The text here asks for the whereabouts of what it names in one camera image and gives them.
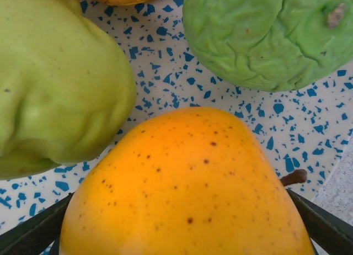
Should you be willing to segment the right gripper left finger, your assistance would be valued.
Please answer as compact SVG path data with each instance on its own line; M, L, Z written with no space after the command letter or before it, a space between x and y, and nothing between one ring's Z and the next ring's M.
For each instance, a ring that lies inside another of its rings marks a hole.
M73 193L32 218L1 234L1 254L40 254L61 232L63 217Z

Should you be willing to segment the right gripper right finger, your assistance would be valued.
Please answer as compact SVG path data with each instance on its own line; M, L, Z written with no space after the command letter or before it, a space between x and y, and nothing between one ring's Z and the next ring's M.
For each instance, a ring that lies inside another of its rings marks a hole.
M352 225L292 190L287 192L315 243L328 254L352 254Z

